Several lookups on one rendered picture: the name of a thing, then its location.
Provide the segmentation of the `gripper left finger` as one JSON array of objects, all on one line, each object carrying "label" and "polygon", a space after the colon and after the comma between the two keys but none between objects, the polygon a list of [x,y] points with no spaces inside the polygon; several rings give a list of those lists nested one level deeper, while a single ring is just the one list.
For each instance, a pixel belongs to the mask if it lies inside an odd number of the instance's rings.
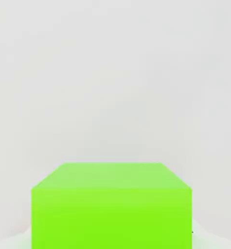
[{"label": "gripper left finger", "polygon": [[0,241],[0,249],[31,249],[31,227]]}]

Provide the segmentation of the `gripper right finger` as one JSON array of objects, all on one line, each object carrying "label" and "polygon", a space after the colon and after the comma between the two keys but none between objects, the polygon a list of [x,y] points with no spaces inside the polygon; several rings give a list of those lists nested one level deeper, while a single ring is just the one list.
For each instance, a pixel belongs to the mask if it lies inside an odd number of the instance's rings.
[{"label": "gripper right finger", "polygon": [[192,227],[192,249],[231,249],[231,241],[205,231],[194,219],[192,220]]}]

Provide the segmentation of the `small green cube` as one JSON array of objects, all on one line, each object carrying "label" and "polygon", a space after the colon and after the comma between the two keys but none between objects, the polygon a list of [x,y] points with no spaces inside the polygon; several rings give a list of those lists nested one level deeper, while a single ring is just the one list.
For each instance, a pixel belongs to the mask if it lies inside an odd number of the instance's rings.
[{"label": "small green cube", "polygon": [[31,223],[32,249],[192,249],[192,189],[161,163],[64,163]]}]

